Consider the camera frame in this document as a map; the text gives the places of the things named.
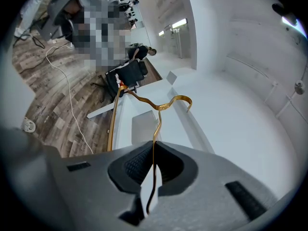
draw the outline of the white wall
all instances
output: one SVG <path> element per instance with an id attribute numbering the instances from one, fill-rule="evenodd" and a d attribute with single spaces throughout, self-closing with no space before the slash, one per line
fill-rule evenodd
<path id="1" fill-rule="evenodd" d="M 143 24 L 146 27 L 150 45 L 152 48 L 161 51 L 162 45 L 158 33 L 164 28 L 158 21 L 158 8 L 155 0 L 139 0 L 139 9 L 142 15 Z"/>
<path id="2" fill-rule="evenodd" d="M 277 0 L 233 0 L 230 20 L 230 51 L 225 70 L 251 88 L 265 100 L 276 81 L 278 87 L 267 104 L 274 114 L 279 113 L 294 93 L 294 84 L 300 80 L 306 60 L 306 39 L 290 29 L 275 13 L 271 5 Z M 254 69 L 268 76 L 264 77 Z M 296 96 L 294 106 L 307 119 L 308 94 Z M 308 124 L 290 105 L 279 117 L 294 146 L 302 170 L 308 163 Z"/>
<path id="3" fill-rule="evenodd" d="M 182 19 L 187 18 L 187 13 L 182 0 L 179 0 L 176 6 L 169 9 L 170 10 L 168 13 L 160 16 L 163 26 L 172 25 Z"/>
<path id="4" fill-rule="evenodd" d="M 175 30 L 165 30 L 164 35 L 160 36 L 163 45 L 163 52 L 169 52 L 179 58 L 191 58 L 191 41 L 188 24 L 179 26 Z"/>
<path id="5" fill-rule="evenodd" d="M 142 43 L 146 46 L 151 46 L 148 33 L 145 27 L 133 29 L 130 33 L 131 43 Z"/>
<path id="6" fill-rule="evenodd" d="M 222 69 L 229 51 L 233 0 L 183 0 L 188 11 L 192 68 L 203 73 Z"/>
<path id="7" fill-rule="evenodd" d="M 250 173 L 278 198 L 294 188 L 299 173 L 295 151 L 263 101 L 226 73 L 197 74 L 189 82 L 173 88 L 192 99 L 191 114 L 214 153 Z"/>

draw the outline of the person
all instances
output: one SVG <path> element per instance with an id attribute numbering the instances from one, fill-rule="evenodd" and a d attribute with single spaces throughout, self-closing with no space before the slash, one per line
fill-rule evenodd
<path id="1" fill-rule="evenodd" d="M 149 54 L 150 56 L 156 55 L 156 50 L 151 47 L 140 46 L 136 49 L 130 49 L 128 51 L 128 57 L 130 60 L 134 61 L 135 59 L 143 60 L 144 57 Z"/>
<path id="2" fill-rule="evenodd" d="M 29 29 L 33 23 L 33 19 L 36 12 L 39 9 L 39 5 L 43 0 L 28 0 L 20 10 L 22 21 L 20 25 L 15 29 L 14 36 L 21 38 L 22 40 L 27 39 L 29 35 Z"/>

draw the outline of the fluorescent light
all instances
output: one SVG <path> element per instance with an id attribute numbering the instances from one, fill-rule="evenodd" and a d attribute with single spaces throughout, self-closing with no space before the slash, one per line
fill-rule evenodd
<path id="1" fill-rule="evenodd" d="M 183 19 L 183 20 L 176 22 L 175 24 L 172 25 L 172 28 L 174 29 L 174 28 L 181 26 L 181 25 L 184 25 L 184 24 L 187 24 L 187 19 Z"/>
<path id="2" fill-rule="evenodd" d="M 304 30 L 303 26 L 301 25 L 301 23 L 300 23 L 298 20 L 296 20 L 296 25 L 295 25 L 295 26 L 292 25 L 292 24 L 291 24 L 286 18 L 284 18 L 284 17 L 282 17 L 282 22 L 285 23 L 285 24 L 287 24 L 287 25 L 290 26 L 290 27 L 293 27 L 295 30 L 297 30 L 297 31 L 300 32 L 302 35 L 304 35 L 305 38 L 307 38 L 307 35 L 306 35 L 306 33 L 305 33 L 305 30 Z"/>

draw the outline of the black cable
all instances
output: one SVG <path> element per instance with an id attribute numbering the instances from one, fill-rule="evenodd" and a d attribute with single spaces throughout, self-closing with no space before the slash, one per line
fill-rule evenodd
<path id="1" fill-rule="evenodd" d="M 57 49 L 59 49 L 59 48 L 55 48 L 55 49 L 53 50 L 52 53 L 50 53 L 50 54 L 47 55 L 47 57 L 49 57 L 49 56 L 51 56 L 52 54 L 54 54 L 54 52 L 55 52 Z M 34 67 L 26 68 L 26 69 L 24 69 L 23 71 L 21 71 L 19 74 L 22 74 L 24 71 L 26 71 L 26 70 L 28 70 L 28 69 L 34 69 L 34 68 L 40 66 L 40 65 L 45 61 L 45 59 L 46 59 L 46 57 L 44 57 L 43 60 L 42 60 L 40 63 L 38 63 L 37 65 L 35 65 Z"/>
<path id="2" fill-rule="evenodd" d="M 43 45 L 43 43 L 42 43 L 37 37 L 35 37 L 35 36 L 31 36 L 31 37 L 32 37 L 32 41 L 34 42 L 34 44 L 35 44 L 36 46 L 39 46 L 39 47 L 41 47 L 42 49 L 45 48 L 45 45 Z"/>
<path id="3" fill-rule="evenodd" d="M 30 27 L 28 27 L 18 38 L 17 38 L 17 40 L 15 41 L 15 43 L 13 44 L 13 48 L 15 47 L 15 45 L 16 45 L 16 43 L 19 41 L 19 40 L 22 40 L 22 41 L 26 41 L 26 39 L 22 39 L 22 36 L 30 36 L 29 34 L 25 34 L 26 33 L 26 31 L 27 30 L 30 30 L 31 29 L 31 27 L 33 27 L 37 22 L 39 22 L 40 21 L 40 18 L 44 15 L 44 13 L 46 13 L 47 12 L 47 10 L 46 11 L 44 11 L 39 17 L 38 17 L 38 19 L 36 20 L 36 21 L 34 21 L 31 25 L 30 25 Z"/>

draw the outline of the black chair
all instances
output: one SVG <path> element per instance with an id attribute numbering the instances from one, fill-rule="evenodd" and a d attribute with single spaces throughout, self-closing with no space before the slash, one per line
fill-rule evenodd
<path id="1" fill-rule="evenodd" d="M 110 95 L 110 97 L 111 97 L 110 101 L 113 102 L 113 101 L 114 101 L 114 99 L 113 99 L 113 94 L 111 93 L 111 91 L 110 91 L 110 89 L 109 89 L 109 87 L 108 87 L 108 84 L 106 83 L 106 81 L 104 80 L 104 78 L 103 78 L 102 75 L 99 75 L 98 78 L 100 78 L 100 79 L 102 80 L 102 83 L 103 83 L 103 84 L 98 84 L 98 83 L 92 82 L 90 85 L 91 85 L 91 86 L 101 87 L 101 88 L 103 88 L 103 89 L 105 90 L 105 91 L 103 92 L 103 98 L 101 99 L 100 102 L 102 103 L 102 102 L 105 101 L 106 92 L 109 93 L 109 95 Z"/>
<path id="2" fill-rule="evenodd" d="M 114 99 L 116 98 L 117 91 L 119 90 L 119 87 L 116 82 L 116 74 L 119 75 L 119 79 L 123 81 L 125 85 L 127 85 L 129 88 L 134 87 L 135 93 L 137 93 L 136 89 L 136 83 L 138 81 L 144 80 L 145 75 L 148 74 L 148 70 L 146 68 L 146 65 L 144 62 L 138 62 L 138 60 L 134 60 L 128 65 L 122 67 L 122 68 L 116 68 L 114 70 L 111 70 L 107 72 L 106 75 L 106 81 L 104 78 L 100 75 L 99 78 L 102 79 L 103 84 L 98 83 L 91 83 L 91 86 L 98 86 L 103 88 L 106 92 L 109 93 L 111 96 L 110 101 L 113 103 Z M 120 93 L 120 97 L 123 96 L 125 90 L 123 90 Z M 103 94 L 103 99 L 101 100 L 101 103 L 105 100 L 105 92 Z"/>

